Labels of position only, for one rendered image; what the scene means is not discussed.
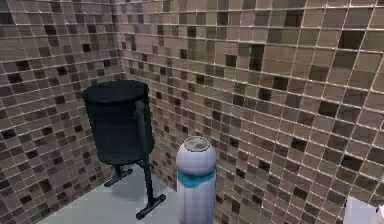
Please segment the white trash can blue band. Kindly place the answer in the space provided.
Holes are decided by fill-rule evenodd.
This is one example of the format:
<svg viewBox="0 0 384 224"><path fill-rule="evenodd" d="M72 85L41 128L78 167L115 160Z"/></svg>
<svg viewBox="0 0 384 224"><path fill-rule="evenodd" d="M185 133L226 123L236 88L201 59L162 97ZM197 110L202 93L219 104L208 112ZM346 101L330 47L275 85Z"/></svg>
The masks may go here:
<svg viewBox="0 0 384 224"><path fill-rule="evenodd" d="M213 224L216 151L201 136L187 138L176 155L179 224Z"/></svg>

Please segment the black trash can on stand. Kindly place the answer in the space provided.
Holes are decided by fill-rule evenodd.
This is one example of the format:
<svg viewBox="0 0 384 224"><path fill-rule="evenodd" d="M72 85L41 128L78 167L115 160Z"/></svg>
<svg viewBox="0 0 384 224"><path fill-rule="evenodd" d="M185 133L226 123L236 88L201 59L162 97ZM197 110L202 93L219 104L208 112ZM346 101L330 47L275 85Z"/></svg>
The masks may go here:
<svg viewBox="0 0 384 224"><path fill-rule="evenodd" d="M111 165L115 174L105 185L112 186L138 165L144 171L148 202L136 214L141 220L165 199L153 195L149 156L154 149L149 106L149 87L135 80L108 81L92 85L82 93L96 145L98 159Z"/></svg>

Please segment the white bathroom fixture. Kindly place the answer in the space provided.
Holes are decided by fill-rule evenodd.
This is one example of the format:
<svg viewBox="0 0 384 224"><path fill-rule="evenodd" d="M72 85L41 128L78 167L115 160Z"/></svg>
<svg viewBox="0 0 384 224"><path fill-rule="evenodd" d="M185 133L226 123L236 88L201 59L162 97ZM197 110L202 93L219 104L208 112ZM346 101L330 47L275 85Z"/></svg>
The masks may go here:
<svg viewBox="0 0 384 224"><path fill-rule="evenodd" d="M372 206L348 196L343 224L384 224L384 205Z"/></svg>

